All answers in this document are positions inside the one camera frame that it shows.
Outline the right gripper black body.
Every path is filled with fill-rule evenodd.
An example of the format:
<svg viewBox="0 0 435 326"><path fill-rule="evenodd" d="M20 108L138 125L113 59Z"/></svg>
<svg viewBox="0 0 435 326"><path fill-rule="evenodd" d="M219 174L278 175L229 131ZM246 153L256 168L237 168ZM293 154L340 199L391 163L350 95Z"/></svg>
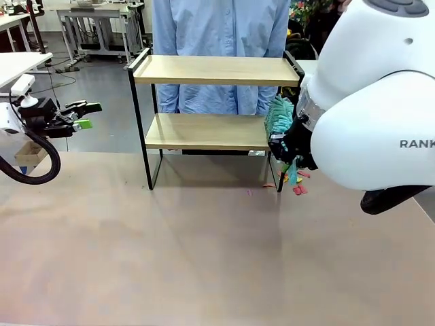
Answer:
<svg viewBox="0 0 435 326"><path fill-rule="evenodd" d="M299 169L308 168L317 170L318 167L311 153L311 136L312 132L305 126L309 117L303 114L301 117L295 117L288 131L290 145L294 148L296 155L296 166Z"/></svg>

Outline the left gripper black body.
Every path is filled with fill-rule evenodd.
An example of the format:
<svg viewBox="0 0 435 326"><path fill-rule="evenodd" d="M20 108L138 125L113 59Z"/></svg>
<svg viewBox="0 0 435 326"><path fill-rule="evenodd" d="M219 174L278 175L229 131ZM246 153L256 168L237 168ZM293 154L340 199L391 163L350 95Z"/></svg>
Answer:
<svg viewBox="0 0 435 326"><path fill-rule="evenodd" d="M36 105L19 107L18 112L27 128L40 137L68 138L75 132L73 120L64 115L51 98L39 98Z"/></svg>

